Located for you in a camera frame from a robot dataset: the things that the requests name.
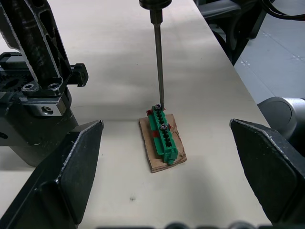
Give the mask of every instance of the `terminal block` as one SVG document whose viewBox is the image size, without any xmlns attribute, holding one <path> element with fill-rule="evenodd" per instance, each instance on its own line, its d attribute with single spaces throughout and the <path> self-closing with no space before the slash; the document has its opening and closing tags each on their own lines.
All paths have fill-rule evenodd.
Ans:
<svg viewBox="0 0 305 229">
<path fill-rule="evenodd" d="M 157 154 L 163 157 L 164 163 L 172 165 L 178 157 L 178 149 L 170 132 L 170 125 L 167 123 L 165 114 L 160 105 L 153 106 L 146 113 L 152 129 Z"/>
</svg>

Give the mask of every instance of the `brown cardboard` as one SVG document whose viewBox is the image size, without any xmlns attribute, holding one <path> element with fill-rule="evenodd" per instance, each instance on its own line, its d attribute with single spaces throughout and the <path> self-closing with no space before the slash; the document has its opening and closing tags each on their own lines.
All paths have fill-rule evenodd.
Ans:
<svg viewBox="0 0 305 229">
<path fill-rule="evenodd" d="M 154 141 L 153 141 L 152 131 L 151 131 L 149 121 L 148 121 L 148 117 L 139 119 L 140 129 L 141 129 L 142 137 L 143 137 L 143 140 L 145 143 L 147 159 L 148 159 L 152 173 L 171 168 L 173 166 L 176 166 L 176 165 L 186 161 L 186 154 L 184 151 L 184 146 L 180 139 L 178 128 L 177 128 L 173 114 L 167 114 L 166 120 L 171 126 L 170 131 L 173 135 L 173 140 L 178 149 L 178 157 L 172 165 L 168 165 L 168 164 L 164 163 L 162 160 L 162 157 L 157 154 L 156 148 L 154 145 Z"/>
</svg>

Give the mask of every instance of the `table surface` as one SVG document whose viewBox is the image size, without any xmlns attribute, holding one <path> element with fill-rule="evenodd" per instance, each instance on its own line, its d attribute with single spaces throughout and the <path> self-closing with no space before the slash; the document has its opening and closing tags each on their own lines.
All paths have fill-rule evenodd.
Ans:
<svg viewBox="0 0 305 229">
<path fill-rule="evenodd" d="M 80 124 L 103 119 L 99 160 L 79 229 L 173 221 L 190 227 L 235 220 L 269 223 L 254 196 L 229 127 L 231 118 L 267 125 L 192 0 L 163 10 L 166 113 L 187 161 L 150 173 L 138 119 L 159 101 L 153 25 L 138 0 L 49 1 L 70 63 L 86 64 L 84 88 L 70 86 Z M 2 52 L 9 50 L 0 41 Z M 33 168 L 0 149 L 0 215 Z"/>
</svg>

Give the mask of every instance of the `gray floor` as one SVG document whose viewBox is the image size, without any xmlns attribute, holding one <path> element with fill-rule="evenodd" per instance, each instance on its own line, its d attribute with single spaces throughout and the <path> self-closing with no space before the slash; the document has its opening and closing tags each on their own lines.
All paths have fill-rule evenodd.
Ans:
<svg viewBox="0 0 305 229">
<path fill-rule="evenodd" d="M 276 0 L 290 15 L 305 13 L 305 0 Z M 305 21 L 267 15 L 235 69 L 258 104 L 273 97 L 305 97 Z"/>
</svg>

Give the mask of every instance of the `power screwdriver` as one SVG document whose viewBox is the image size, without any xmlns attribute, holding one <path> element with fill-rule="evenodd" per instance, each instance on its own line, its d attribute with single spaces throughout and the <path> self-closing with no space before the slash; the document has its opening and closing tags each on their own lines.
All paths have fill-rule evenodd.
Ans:
<svg viewBox="0 0 305 229">
<path fill-rule="evenodd" d="M 154 36 L 156 41 L 158 81 L 161 110 L 164 109 L 164 85 L 163 85 L 163 64 L 162 64 L 162 46 L 161 29 L 163 21 L 162 9 L 169 6 L 172 0 L 140 0 L 140 5 L 150 11 L 151 23 L 154 26 Z"/>
</svg>

